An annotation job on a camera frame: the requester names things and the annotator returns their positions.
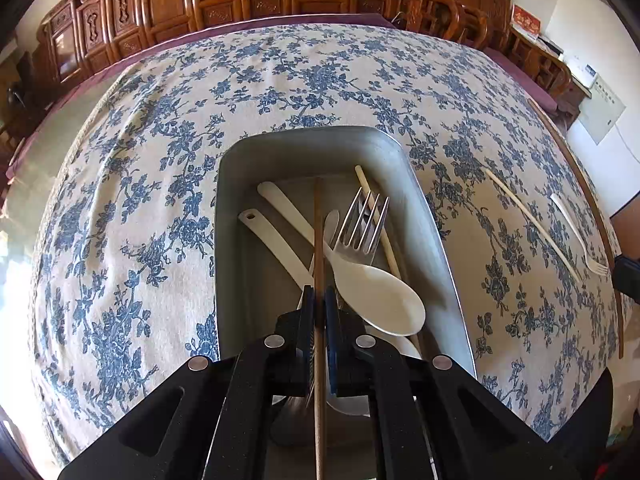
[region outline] wooden chopstick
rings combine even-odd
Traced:
[[[549,245],[551,245],[552,249],[558,254],[558,256],[560,256],[560,259],[565,264],[571,275],[574,277],[575,283],[581,283],[582,280],[580,279],[580,277],[578,277],[578,273],[575,272],[574,266],[569,263],[569,260],[566,259],[566,256],[564,256],[564,253],[560,250],[560,247],[556,245],[551,236],[549,236],[549,234],[546,232],[545,228],[543,228],[542,225],[540,225],[540,222],[536,220],[535,216],[531,214],[531,212],[525,207],[520,199],[518,199],[518,197],[511,192],[511,189],[506,187],[502,183],[502,181],[492,173],[491,170],[489,170],[488,168],[484,168],[484,172],[500,187],[501,190],[506,193],[509,198],[511,198],[511,200],[513,200],[513,203],[520,208],[520,210],[525,214],[529,221],[536,226],[538,231],[540,231],[542,237],[549,243]]]
[[[324,256],[322,255],[322,208],[320,179],[314,179],[314,430],[316,436],[316,480],[324,480],[324,455],[326,450],[326,350],[324,344]]]
[[[367,182],[367,177],[365,176],[364,171],[362,170],[362,166],[358,165],[356,166],[355,169],[356,169],[356,175],[358,176],[358,181],[360,181],[360,186],[362,187],[362,190],[364,191],[365,194],[368,194],[371,191],[371,188],[369,186],[369,183]],[[373,206],[375,205],[376,205],[376,200],[373,198],[373,193],[372,193],[371,196],[369,197],[369,207],[373,209]],[[378,212],[377,209],[373,212],[373,219],[375,220],[376,224],[380,222],[380,213]],[[396,260],[394,250],[391,247],[391,242],[389,241],[389,236],[386,234],[386,229],[384,226],[382,226],[382,231],[380,233],[380,243],[382,243],[382,248],[385,251],[386,262],[389,265],[389,270],[398,280],[402,280],[402,276],[400,275],[400,267],[398,267],[398,261]],[[414,344],[418,353],[421,354],[420,342],[418,341],[418,337],[414,334],[412,336],[409,336],[409,339]]]
[[[593,219],[596,222],[596,227],[598,228],[598,232],[602,240],[602,245],[604,246],[604,253],[607,255],[607,263],[609,264],[609,269],[611,272],[613,272],[616,261],[613,256],[611,243],[609,242],[607,228],[605,227],[604,220],[602,219],[602,215],[600,214],[598,203],[596,202],[596,199],[591,192],[589,184],[587,184],[587,180],[582,174],[582,170],[575,161],[574,154],[564,142],[564,138],[562,137],[560,131],[558,131],[558,129],[556,128],[556,125],[552,123],[547,114],[545,114],[544,110],[542,110],[542,108],[538,106],[538,103],[530,98],[527,98],[527,102],[529,103],[529,106],[533,108],[533,111],[535,111],[540,121],[542,121],[542,123],[545,125],[546,129],[551,134],[551,137],[553,137],[553,140],[558,145],[560,152],[564,156],[564,160],[567,161],[567,164],[573,171],[575,179],[578,181],[578,185],[580,186],[580,189],[582,190],[582,193],[587,200],[587,204],[589,204],[591,213],[593,214]],[[615,289],[613,293],[616,299],[616,314],[618,316],[618,358],[622,359],[622,357],[624,356],[623,346],[625,343],[625,320],[622,315],[622,297],[620,296],[620,293]]]

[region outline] wooden chair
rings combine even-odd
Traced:
[[[460,30],[454,0],[386,0],[385,17],[404,30],[452,40]]]
[[[456,0],[460,9],[460,28],[457,43],[483,50],[492,36],[492,25],[484,10],[476,9]]]
[[[509,29],[503,54],[553,99],[571,84],[569,67],[513,27]]]

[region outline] metal tray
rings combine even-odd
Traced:
[[[216,306],[222,358],[273,331],[277,317],[295,309],[300,290],[277,259],[242,225],[238,214],[260,210],[303,263],[311,245],[258,195],[275,182],[313,224],[313,177],[322,176],[326,212],[353,199],[361,165],[374,189],[391,197],[385,224],[402,276],[422,299],[426,321],[418,333],[425,359],[454,358],[476,377],[472,348],[438,229],[402,146],[367,126],[330,126],[270,132],[229,148],[220,161],[215,214]],[[388,270],[382,249],[374,264]],[[327,267],[327,282],[332,274]]]

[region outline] blue floral tablecloth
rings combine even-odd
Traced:
[[[34,254],[34,382],[60,463],[189,356],[218,357],[220,156],[244,136],[329,124],[375,126],[405,146],[440,229],[478,379],[550,438],[614,358],[616,309],[610,278],[586,270],[548,199],[566,198],[605,263],[588,204],[526,97],[478,51],[364,26],[249,30],[130,67],[71,147]],[[549,230],[582,283],[484,167]]]

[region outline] fork tines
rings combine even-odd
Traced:
[[[336,244],[342,244],[344,247],[362,252],[363,254],[369,254],[372,250],[375,251],[378,246],[382,227],[385,223],[386,212],[388,210],[389,197],[385,198],[378,224],[375,224],[374,214],[378,209],[378,203],[380,202],[380,193],[376,196],[373,208],[370,209],[370,211],[367,211],[369,208],[369,199],[371,197],[371,192],[369,191],[364,199],[364,205],[360,213],[358,213],[358,201],[360,200],[362,194],[362,188],[359,188],[356,196],[351,202],[347,214],[345,215],[344,222],[342,223],[342,227],[340,228],[340,232],[338,233]],[[367,223],[364,228],[359,229],[360,225],[363,222],[363,219],[366,219]],[[372,225],[375,226],[375,231],[370,239],[369,245],[366,248],[363,248],[362,246],[367,240]]]

